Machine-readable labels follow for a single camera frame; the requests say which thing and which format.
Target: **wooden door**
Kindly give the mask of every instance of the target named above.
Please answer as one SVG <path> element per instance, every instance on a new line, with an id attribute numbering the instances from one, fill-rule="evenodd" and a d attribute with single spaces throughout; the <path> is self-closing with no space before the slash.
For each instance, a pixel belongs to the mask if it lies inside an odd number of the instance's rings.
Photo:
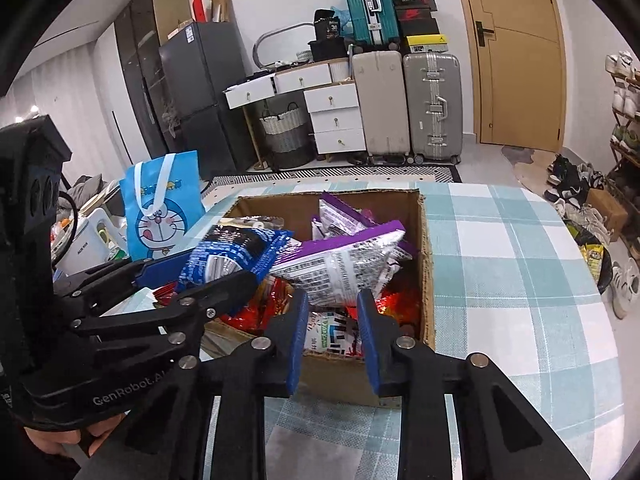
<path id="1" fill-rule="evenodd" d="M 472 23 L 467 30 L 470 41 L 475 40 L 472 58 L 476 56 L 474 124 L 480 141 L 557 151 L 565 75 L 555 0 L 468 2 L 465 10 Z"/>

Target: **curtain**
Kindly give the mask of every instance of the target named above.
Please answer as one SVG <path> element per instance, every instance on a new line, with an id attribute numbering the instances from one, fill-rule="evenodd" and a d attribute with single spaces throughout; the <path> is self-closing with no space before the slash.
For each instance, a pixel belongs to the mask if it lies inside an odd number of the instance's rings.
<path id="1" fill-rule="evenodd" d="M 37 66 L 12 84 L 0 100 L 0 125 L 25 116 L 33 105 L 50 115 L 72 151 L 63 173 L 71 184 L 79 176 L 122 178 L 124 160 L 111 136 L 96 89 L 92 53 L 95 43 L 68 50 Z"/>

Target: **blue checkered tablecloth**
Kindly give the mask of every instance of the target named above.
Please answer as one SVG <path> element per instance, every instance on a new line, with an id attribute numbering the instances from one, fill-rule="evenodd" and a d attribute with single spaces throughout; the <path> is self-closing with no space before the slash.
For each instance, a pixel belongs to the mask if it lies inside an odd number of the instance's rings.
<path id="1" fill-rule="evenodd" d="M 436 351 L 460 358 L 476 351 L 489 355 L 591 478 L 610 479 L 620 466 L 624 429 L 618 352 L 593 279 L 556 212 L 525 189 L 405 184 L 388 187 L 419 189 L 425 197 Z M 371 187 L 382 186 L 245 188 L 213 205 L 176 250 L 195 246 L 237 196 Z M 142 308 L 134 299 L 131 304 Z M 450 399 L 447 404 L 454 474 L 461 478 Z M 396 478 L 398 410 L 305 396 L 268 399 L 265 427 L 270 480 Z"/>

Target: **blue gift bag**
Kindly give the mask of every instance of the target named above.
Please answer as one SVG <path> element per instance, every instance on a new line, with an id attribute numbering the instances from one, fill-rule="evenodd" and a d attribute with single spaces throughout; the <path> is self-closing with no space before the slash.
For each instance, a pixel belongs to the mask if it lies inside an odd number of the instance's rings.
<path id="1" fill-rule="evenodd" d="M 162 258 L 204 215 L 198 153 L 169 153 L 139 162 L 120 181 L 133 260 Z"/>

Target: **black cable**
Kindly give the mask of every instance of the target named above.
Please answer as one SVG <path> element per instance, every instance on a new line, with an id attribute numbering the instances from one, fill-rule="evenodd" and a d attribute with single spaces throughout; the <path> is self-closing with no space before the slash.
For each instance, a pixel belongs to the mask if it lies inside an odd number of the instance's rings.
<path id="1" fill-rule="evenodd" d="M 51 262 L 51 266 L 53 268 L 55 268 L 56 265 L 59 264 L 62 257 L 69 250 L 69 247 L 71 247 L 71 244 L 73 243 L 74 238 L 76 238 L 76 229 L 78 228 L 78 206 L 76 206 L 76 202 L 74 202 L 74 199 L 72 199 L 69 196 L 69 194 L 65 193 L 62 190 L 58 192 L 58 195 L 64 198 L 65 200 L 67 200 L 71 204 L 71 209 L 74 210 L 74 222 L 73 222 L 73 225 L 71 226 L 71 234 L 69 235 L 69 238 L 66 240 L 65 246 L 62 248 L 58 256 L 53 258 L 53 261 Z"/>

